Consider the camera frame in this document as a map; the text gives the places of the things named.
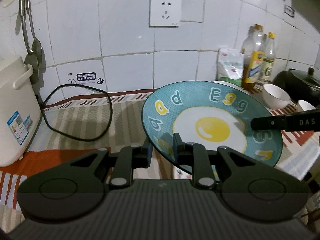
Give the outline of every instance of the cartoon face logo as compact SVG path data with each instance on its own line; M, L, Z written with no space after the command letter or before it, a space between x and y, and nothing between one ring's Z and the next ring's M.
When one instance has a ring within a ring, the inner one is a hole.
M102 78L98 78L98 79L97 79L97 84L100 85L100 84L102 84L102 83L103 83L103 79L102 79Z

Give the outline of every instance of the fried egg design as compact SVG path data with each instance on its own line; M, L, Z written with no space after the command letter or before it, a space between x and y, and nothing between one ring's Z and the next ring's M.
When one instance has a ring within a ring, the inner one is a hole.
M182 111L173 122L184 142L196 142L208 150L225 145L243 153L247 148L245 125L229 112L210 106L191 107Z

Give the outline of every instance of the egg yolk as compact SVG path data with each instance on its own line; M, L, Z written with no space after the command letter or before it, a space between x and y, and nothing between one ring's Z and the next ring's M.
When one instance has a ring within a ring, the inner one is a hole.
M228 124L217 117L204 117L196 122L197 134L210 142L223 142L230 135Z

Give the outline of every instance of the bottle label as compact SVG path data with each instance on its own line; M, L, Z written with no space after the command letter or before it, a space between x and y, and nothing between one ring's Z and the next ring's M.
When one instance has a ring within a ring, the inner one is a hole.
M263 59L262 65L261 65L261 71L259 75L259 81L262 83L267 83L269 81L271 70L273 67L274 60L271 59Z
M257 82L257 79L259 77L261 64L262 64L262 58L264 53L262 51L254 51L252 53L250 65L249 65L249 71L247 79L245 80L246 83L255 83Z

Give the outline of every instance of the metal ladle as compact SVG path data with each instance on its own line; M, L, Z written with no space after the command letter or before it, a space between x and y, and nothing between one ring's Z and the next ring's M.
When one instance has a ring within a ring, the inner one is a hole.
M29 22L30 22L30 29L33 37L33 43L31 46L32 51L36 54L37 60L38 60L38 66L39 69L43 67L43 48L41 46L41 42L36 38L35 29L33 27L33 20L32 20L32 14L31 14L31 1L25 0L26 10L29 16Z
M36 84L39 81L39 66L38 66L38 59L36 54L33 52L33 50L30 49L29 41L28 41L28 35L27 35L27 27L26 27L26 10L25 10L25 4L24 0L19 0L19 16L21 19L21 26L22 26L22 34L24 39L24 44L27 49L27 56L24 60L24 63L26 65L32 65L33 67L33 74L30 77L31 84Z

